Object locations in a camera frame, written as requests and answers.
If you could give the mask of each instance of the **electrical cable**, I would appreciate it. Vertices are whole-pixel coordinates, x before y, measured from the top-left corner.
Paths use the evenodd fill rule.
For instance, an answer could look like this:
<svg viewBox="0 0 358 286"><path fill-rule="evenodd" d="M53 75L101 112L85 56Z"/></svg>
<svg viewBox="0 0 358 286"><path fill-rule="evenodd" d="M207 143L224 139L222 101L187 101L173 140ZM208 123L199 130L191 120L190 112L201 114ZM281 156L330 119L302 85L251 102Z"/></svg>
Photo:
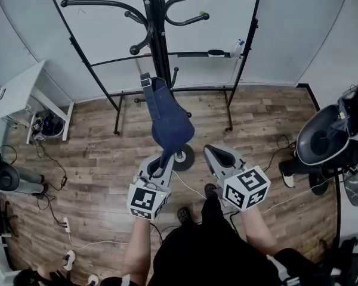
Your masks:
<svg viewBox="0 0 358 286"><path fill-rule="evenodd" d="M287 203L288 201L291 201L291 200L293 200L294 198L299 197L299 196L301 196L301 195L303 195L303 194L305 194L305 193L311 191L313 188L317 188L317 187L319 187L319 186L325 184L326 181L329 181L329 180L332 179L332 178L333 178L333 177L331 177L331 178L325 180L325 181L322 182L321 184L315 185L314 187L312 187L312 188L310 188L310 189L307 189L306 191L303 191L303 192L301 192L301 193L299 193L299 194L297 194L297 195L294 195L292 198L290 198L290 199L288 199L288 200L285 200L285 201L283 201L283 202L281 202L281 203L277 203L277 204L275 204L274 206L271 206L268 210L266 210L266 211L264 211L264 212L261 212L261 214L265 214L265 213L269 212L271 209L273 209L274 207L277 207L277 206L279 206L279 205L281 205L281 204Z"/></svg>
<svg viewBox="0 0 358 286"><path fill-rule="evenodd" d="M77 247L76 245L74 245L74 243L73 243L73 241L72 241L72 238L71 238L71 236L70 236L70 232L69 232L68 234L69 234L69 241L70 241L71 245L72 245L74 248L78 249L78 250L85 249L85 248L89 247L90 245L97 245L97 244L103 244L103 243L123 244L123 245L129 244L129 243L122 243L122 242L120 242L120 241L98 241L98 242L95 242L95 243L89 243L89 244L87 244L87 245L85 245L85 246L83 246L83 247Z"/></svg>
<svg viewBox="0 0 358 286"><path fill-rule="evenodd" d="M43 156L40 156L39 153L38 153L38 146L36 145L35 143L35 146L36 146L36 151L37 151L37 156L40 158L40 159L43 159L45 158L45 156L47 156L50 160L56 162L58 164L58 166L60 166L60 169L62 169L64 171L64 177L66 177L66 170L62 167L62 165L56 160L56 159L53 159L46 151L45 147L41 144L41 142L39 143L39 147L41 147L42 151L44 152L44 155Z"/></svg>
<svg viewBox="0 0 358 286"><path fill-rule="evenodd" d="M0 153L1 153L1 148L2 148L2 147L9 147L9 148L12 148L12 149L13 149L14 154L15 154L15 158L14 158L14 160L10 163L10 165L12 165L13 163L15 163L16 160L17 160L17 151L14 149L14 147L13 147L13 146L10 146L10 145L8 145L8 144L3 144L3 145L0 146Z"/></svg>
<svg viewBox="0 0 358 286"><path fill-rule="evenodd" d="M56 159L52 158L52 157L47 153L45 147L41 144L41 142L40 142L39 144L37 144L36 140L33 138L33 143L34 143L34 145L35 145L35 147L36 147L37 156L38 156L40 159L43 159L43 158L45 158L45 156L47 156L50 160L56 162L56 163L58 164L58 166L60 167L60 169L63 170L64 176L63 176L63 178L62 178L62 180L61 180L61 185L60 185L59 188L56 188L56 187L55 187L53 184L51 184L50 182L47 183L48 185L50 185L50 186L51 186L53 189L55 189L56 191L61 191L61 190L63 189L63 187L65 186L65 183L66 183L66 180L67 180L67 178L66 178L66 170L62 167L62 165L61 165ZM41 156L40 153L38 152L38 148L39 148L39 147L40 147L40 148L42 149L42 151L44 152L44 154L43 154L42 156Z"/></svg>
<svg viewBox="0 0 358 286"><path fill-rule="evenodd" d="M154 225L153 223L150 222L150 224L154 227L154 229L157 230L157 232L159 233L159 241L162 244L163 238L162 238L162 233L159 231L158 227L156 225Z"/></svg>
<svg viewBox="0 0 358 286"><path fill-rule="evenodd" d="M193 188L189 187L187 184L185 184L184 181L179 177L179 175L178 175L178 173L177 173L176 171L173 170L172 172L175 173L175 175L177 175L177 177L178 177L178 179L181 181L181 183L184 184L186 187L188 187L191 191L193 191L193 192L199 194L199 195L202 196L204 199L207 199L207 198L205 198L205 196L203 196L201 193L199 193L199 192L196 191L195 189L193 189Z"/></svg>
<svg viewBox="0 0 358 286"><path fill-rule="evenodd" d="M288 143L288 145L287 145L286 147L280 147L279 142L280 142L281 137L285 137L286 142ZM287 137L286 135L281 135L281 136L277 139L277 142L276 142L276 143L277 143L277 147L278 147L279 149L276 150L276 151L273 153L272 158L271 158L270 161L269 161L269 165L268 165L265 169L263 169L263 172L264 172L264 173L269 169L270 165L272 164L272 161L273 161L274 156L275 156L280 150L291 149L291 144L289 143L289 139L288 139L288 137Z"/></svg>
<svg viewBox="0 0 358 286"><path fill-rule="evenodd" d="M156 223L155 223L156 225L157 225L158 222L159 222L159 215L160 215L160 213L158 214L158 219L156 220ZM150 236L153 235L155 229L156 229L156 227L154 226L153 231L151 231L151 233L150 233Z"/></svg>
<svg viewBox="0 0 358 286"><path fill-rule="evenodd" d="M233 227L234 231L238 234L238 236L240 236L240 235L239 235L239 231L237 231L236 226L235 226L234 223L233 223L232 217L233 217L234 215L239 214L239 213L240 213L240 211L236 211L236 212L232 213L232 214L229 216L229 220L231 221L232 227Z"/></svg>
<svg viewBox="0 0 358 286"><path fill-rule="evenodd" d="M50 212L52 213L53 219L57 222L57 225L60 226L60 227L62 227L62 228L66 228L66 224L65 224L64 222L60 222L60 221L56 218L56 216L54 215L54 211L53 211L51 202L52 202L53 200L55 200L55 196L48 195L47 193L45 193L43 196L45 196L45 197L47 198L48 204L47 204L47 206L46 206L45 208L42 209L42 208L40 207L40 204L39 204L39 199L37 199L37 206L38 206L38 208L39 208L41 211L45 211L47 208L49 208L49 209L50 209Z"/></svg>

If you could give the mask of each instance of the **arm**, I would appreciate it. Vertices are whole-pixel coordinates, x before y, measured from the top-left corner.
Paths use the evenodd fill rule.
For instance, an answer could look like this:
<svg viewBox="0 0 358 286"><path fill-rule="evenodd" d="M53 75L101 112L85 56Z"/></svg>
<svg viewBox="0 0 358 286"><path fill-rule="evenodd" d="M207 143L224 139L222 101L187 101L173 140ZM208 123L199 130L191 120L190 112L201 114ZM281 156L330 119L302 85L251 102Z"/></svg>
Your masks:
<svg viewBox="0 0 358 286"><path fill-rule="evenodd" d="M151 243L150 221L136 218L130 243L122 260L122 276L130 274L130 280L145 286L150 270Z"/></svg>
<svg viewBox="0 0 358 286"><path fill-rule="evenodd" d="M262 254L274 256L280 249L277 240L269 231L259 209L253 206L241 213L248 244Z"/></svg>

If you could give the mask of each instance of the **bag strap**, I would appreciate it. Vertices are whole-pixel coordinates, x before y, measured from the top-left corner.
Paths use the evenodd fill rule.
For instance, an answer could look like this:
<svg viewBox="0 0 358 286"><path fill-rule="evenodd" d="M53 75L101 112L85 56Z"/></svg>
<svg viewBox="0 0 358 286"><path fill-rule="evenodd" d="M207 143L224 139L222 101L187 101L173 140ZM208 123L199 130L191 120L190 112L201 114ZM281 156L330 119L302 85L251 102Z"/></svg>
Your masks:
<svg viewBox="0 0 358 286"><path fill-rule="evenodd" d="M153 121L160 120L161 115L159 114L158 107L156 106L154 90L152 86L152 80L150 73L141 74L141 87L144 92L147 107L149 108L151 119Z"/></svg>

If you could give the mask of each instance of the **wheel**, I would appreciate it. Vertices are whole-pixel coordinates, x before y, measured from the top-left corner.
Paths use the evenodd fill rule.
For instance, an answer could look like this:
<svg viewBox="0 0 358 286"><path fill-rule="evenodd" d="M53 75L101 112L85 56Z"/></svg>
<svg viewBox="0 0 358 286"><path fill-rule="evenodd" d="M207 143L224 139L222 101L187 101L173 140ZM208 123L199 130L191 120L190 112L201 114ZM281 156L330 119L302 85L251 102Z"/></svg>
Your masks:
<svg viewBox="0 0 358 286"><path fill-rule="evenodd" d="M328 190L329 181L326 181L328 177L324 175L325 173L325 171L322 171L309 174L309 185L311 191L317 196L323 195Z"/></svg>
<svg viewBox="0 0 358 286"><path fill-rule="evenodd" d="M181 147L182 158L178 158L176 154L174 154L174 171L183 172L189 169L193 163L195 162L195 152L192 147L188 144Z"/></svg>

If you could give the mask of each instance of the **black shoe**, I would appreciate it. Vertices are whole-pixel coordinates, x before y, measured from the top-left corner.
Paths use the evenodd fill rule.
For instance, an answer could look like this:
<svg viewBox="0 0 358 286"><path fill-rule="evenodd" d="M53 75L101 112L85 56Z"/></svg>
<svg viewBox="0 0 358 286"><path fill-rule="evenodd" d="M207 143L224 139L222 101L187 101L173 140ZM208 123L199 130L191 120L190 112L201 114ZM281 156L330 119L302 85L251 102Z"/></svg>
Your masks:
<svg viewBox="0 0 358 286"><path fill-rule="evenodd" d="M191 212L188 207L181 207L177 212L177 216L181 225L192 221Z"/></svg>
<svg viewBox="0 0 358 286"><path fill-rule="evenodd" d="M205 197L208 199L209 197L218 198L217 193L215 192L216 185L214 184L206 184L204 187Z"/></svg>

